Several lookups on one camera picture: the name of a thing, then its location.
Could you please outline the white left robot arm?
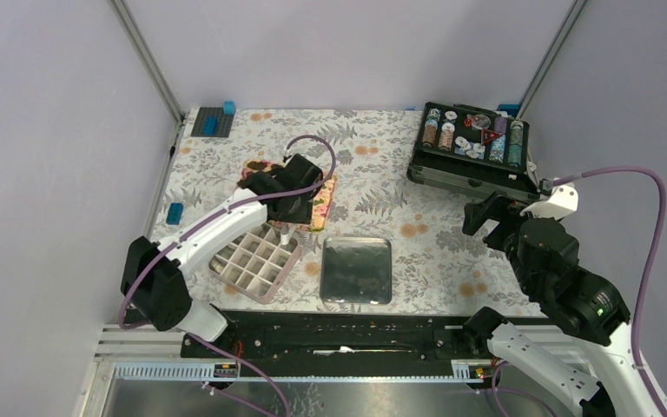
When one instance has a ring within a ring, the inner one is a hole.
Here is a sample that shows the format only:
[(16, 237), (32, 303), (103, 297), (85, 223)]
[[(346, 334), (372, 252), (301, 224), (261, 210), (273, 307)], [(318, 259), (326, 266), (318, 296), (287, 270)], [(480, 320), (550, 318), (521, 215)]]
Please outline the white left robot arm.
[(268, 221), (292, 222), (307, 210), (328, 176), (304, 156), (257, 171), (210, 214), (158, 242), (141, 236), (129, 244), (120, 284), (119, 322), (134, 307), (158, 331), (179, 329), (201, 339), (215, 357), (234, 348), (234, 334), (217, 308), (197, 301), (186, 280), (234, 239)]

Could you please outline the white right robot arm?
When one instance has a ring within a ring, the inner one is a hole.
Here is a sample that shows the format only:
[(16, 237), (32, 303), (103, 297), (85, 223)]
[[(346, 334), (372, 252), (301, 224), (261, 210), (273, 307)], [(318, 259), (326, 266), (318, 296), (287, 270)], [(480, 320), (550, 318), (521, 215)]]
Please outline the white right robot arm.
[(518, 202), (495, 192), (465, 206), (462, 231), (474, 235), (486, 221), (497, 222), (486, 246), (505, 254), (523, 294), (575, 341), (595, 373), (570, 367), (489, 307), (466, 322), (466, 352), (492, 354), (518, 368), (576, 416), (667, 416), (667, 396), (635, 362), (631, 313), (620, 292), (580, 266), (579, 242), (559, 220), (522, 212)]

